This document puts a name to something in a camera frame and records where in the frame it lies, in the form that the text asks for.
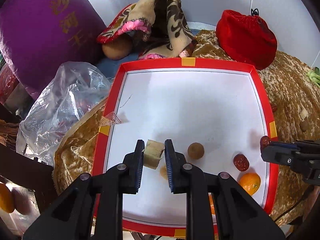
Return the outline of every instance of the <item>orange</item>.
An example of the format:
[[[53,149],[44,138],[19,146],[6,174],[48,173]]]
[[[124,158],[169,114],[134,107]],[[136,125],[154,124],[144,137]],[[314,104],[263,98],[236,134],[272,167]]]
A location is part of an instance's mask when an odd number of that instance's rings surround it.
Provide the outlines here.
[[[259,189],[261,179],[257,173],[246,173],[240,178],[239,184],[250,196],[252,196]]]
[[[209,201],[210,201],[210,207],[211,207],[211,214],[215,215],[216,213],[214,211],[213,198],[211,194],[209,194]]]
[[[14,202],[11,191],[3,183],[0,183],[0,208],[7,213],[12,213],[14,211]]]

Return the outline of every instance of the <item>red pouch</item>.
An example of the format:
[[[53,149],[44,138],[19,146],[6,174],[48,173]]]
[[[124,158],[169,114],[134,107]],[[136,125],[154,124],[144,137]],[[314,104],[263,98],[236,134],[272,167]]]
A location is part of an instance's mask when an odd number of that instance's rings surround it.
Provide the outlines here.
[[[251,16],[223,11],[216,34],[219,46],[232,59],[254,65],[258,70],[268,67],[276,56],[276,37],[259,17],[258,9],[251,9]]]

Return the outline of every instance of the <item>yellow square marking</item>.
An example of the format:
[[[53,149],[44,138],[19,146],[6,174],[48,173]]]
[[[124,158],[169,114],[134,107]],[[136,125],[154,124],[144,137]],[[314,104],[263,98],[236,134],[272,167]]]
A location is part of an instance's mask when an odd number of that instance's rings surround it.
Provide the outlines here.
[[[196,66],[196,58],[195,57],[182,57],[181,58],[181,66],[186,66],[186,67]]]
[[[176,237],[176,238],[186,237],[186,230],[185,229],[176,229],[174,231],[174,237]]]
[[[109,136],[110,125],[99,127],[99,132]]]
[[[274,138],[277,137],[277,129],[276,129],[276,123],[275,121],[269,123],[269,127],[270,127],[270,138]]]

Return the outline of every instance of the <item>black drawstring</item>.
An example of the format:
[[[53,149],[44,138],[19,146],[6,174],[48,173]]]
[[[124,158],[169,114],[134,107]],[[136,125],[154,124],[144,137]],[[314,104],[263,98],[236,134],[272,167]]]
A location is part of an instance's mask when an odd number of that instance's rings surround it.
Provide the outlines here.
[[[251,16],[259,16],[259,10],[255,8],[254,10],[251,9]]]

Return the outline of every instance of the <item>black cable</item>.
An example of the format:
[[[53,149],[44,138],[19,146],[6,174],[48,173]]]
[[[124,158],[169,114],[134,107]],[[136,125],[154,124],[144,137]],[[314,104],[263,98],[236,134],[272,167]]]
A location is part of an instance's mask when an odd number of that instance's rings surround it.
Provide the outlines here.
[[[274,220],[274,222],[277,222],[280,218],[282,218],[284,215],[289,213],[292,209],[294,209],[296,206],[298,206],[301,203],[301,201],[306,200],[308,198],[308,196],[311,194],[311,192],[314,190],[314,188],[315,188],[314,185],[309,185],[309,187],[307,187],[307,189],[303,193],[302,197],[297,201],[297,203],[295,203],[291,208],[289,208],[287,211],[283,212],[280,216],[278,216]]]

